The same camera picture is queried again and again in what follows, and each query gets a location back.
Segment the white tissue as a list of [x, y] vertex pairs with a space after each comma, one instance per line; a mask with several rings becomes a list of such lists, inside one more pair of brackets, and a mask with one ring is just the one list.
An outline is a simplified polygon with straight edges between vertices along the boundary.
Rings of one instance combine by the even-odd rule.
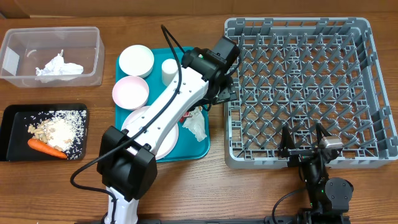
[[82, 65], [75, 63], [65, 63], [63, 50], [51, 59], [43, 69], [36, 67], [36, 80], [48, 83], [55, 80], [69, 81], [81, 75], [84, 71]]

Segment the red snack wrapper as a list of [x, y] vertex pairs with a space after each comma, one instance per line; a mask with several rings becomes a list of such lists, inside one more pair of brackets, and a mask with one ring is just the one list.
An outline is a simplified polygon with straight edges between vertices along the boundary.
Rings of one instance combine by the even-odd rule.
[[187, 111], [187, 112], [180, 118], [179, 122], [180, 122], [180, 123], [184, 123], [184, 121], [185, 121], [187, 118], [191, 118], [191, 117], [192, 117], [191, 112]]

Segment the food scraps pile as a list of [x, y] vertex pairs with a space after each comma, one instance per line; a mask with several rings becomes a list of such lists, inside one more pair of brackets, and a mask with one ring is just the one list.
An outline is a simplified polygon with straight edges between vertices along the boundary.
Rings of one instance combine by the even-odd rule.
[[81, 159], [85, 153], [86, 124], [85, 110], [35, 111], [25, 115], [25, 127], [29, 139], [38, 139], [65, 153], [68, 160]]

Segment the orange carrot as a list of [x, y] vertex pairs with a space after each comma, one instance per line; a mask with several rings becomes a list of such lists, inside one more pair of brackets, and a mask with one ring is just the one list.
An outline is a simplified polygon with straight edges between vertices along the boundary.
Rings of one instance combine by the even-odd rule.
[[61, 158], [61, 159], [67, 159], [67, 155], [49, 145], [47, 145], [46, 143], [38, 140], [38, 139], [29, 139], [28, 140], [28, 145], [30, 148], [39, 151], [39, 152], [43, 152], [45, 154], [57, 157], [57, 158]]

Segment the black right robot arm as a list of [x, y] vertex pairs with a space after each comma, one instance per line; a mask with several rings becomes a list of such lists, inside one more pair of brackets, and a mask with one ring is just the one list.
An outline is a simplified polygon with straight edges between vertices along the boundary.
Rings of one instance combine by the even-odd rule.
[[[294, 190], [280, 198], [272, 209], [274, 223], [349, 223], [344, 214], [349, 210], [354, 187], [351, 182], [339, 177], [330, 178], [326, 164], [336, 159], [343, 143], [338, 136], [330, 134], [320, 123], [315, 125], [317, 143], [309, 150], [298, 150], [295, 147], [287, 126], [282, 128], [282, 138], [278, 153], [288, 159], [288, 167], [298, 167], [299, 177], [305, 187]], [[277, 218], [277, 206], [286, 198], [306, 190], [310, 207], [301, 208], [292, 217]]]

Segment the white bowl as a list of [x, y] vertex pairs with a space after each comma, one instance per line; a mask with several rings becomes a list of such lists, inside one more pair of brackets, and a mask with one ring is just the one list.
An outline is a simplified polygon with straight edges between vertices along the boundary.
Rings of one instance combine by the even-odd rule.
[[154, 66], [154, 54], [144, 45], [132, 45], [119, 56], [120, 69], [129, 76], [145, 78]]

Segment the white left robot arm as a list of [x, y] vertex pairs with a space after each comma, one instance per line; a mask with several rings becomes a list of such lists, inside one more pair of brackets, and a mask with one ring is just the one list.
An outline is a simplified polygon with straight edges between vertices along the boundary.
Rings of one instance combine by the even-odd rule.
[[102, 223], [137, 223], [138, 201], [155, 181], [155, 156], [170, 130], [197, 106], [237, 99], [231, 75], [239, 54], [239, 47], [227, 37], [212, 50], [186, 51], [178, 75], [145, 113], [123, 131], [113, 126], [106, 130], [96, 168], [110, 192]]

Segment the pink bowl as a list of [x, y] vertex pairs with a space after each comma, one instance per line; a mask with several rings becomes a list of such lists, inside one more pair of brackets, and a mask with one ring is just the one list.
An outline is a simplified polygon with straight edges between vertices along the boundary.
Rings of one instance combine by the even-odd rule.
[[114, 103], [125, 110], [136, 110], [146, 105], [149, 86], [141, 77], [123, 77], [113, 86]]

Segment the pink plate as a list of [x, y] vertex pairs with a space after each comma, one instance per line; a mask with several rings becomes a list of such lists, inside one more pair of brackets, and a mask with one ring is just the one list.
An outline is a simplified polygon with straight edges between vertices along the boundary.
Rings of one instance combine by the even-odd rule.
[[[143, 106], [142, 108], [134, 110], [130, 113], [127, 118], [124, 120], [123, 125], [121, 126], [120, 130], [126, 128], [126, 126], [137, 119], [140, 115], [148, 110], [149, 106]], [[163, 140], [162, 144], [159, 147], [159, 150], [155, 156], [156, 160], [160, 160], [167, 156], [177, 144], [179, 137], [179, 128], [178, 124], [175, 124], [174, 127], [169, 131], [168, 135], [166, 135], [165, 139]]]

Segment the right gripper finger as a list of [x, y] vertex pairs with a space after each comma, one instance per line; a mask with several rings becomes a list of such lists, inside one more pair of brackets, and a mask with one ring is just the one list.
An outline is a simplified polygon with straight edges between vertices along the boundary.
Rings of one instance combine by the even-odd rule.
[[322, 126], [321, 123], [317, 123], [315, 125], [315, 129], [317, 132], [317, 143], [320, 143], [323, 137], [331, 136], [331, 134]]
[[293, 139], [289, 133], [288, 126], [285, 125], [282, 128], [282, 138], [281, 142], [279, 145], [279, 149], [295, 149], [295, 144], [293, 142]]

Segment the white upside-down cup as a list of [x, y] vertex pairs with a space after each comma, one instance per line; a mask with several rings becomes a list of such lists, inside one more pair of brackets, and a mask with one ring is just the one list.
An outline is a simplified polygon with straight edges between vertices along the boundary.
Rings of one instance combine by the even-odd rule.
[[165, 86], [168, 86], [178, 72], [178, 66], [176, 60], [172, 58], [164, 60], [161, 69], [162, 69], [162, 83]]

